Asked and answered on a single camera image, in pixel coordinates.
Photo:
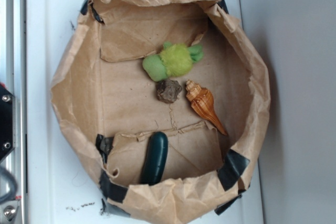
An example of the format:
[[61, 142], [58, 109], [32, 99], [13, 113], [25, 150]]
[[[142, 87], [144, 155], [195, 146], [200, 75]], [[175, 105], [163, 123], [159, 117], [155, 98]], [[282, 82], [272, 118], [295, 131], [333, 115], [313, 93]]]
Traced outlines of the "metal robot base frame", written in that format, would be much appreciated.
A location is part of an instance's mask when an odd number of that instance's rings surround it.
[[27, 222], [25, 0], [1, 0], [1, 223]]

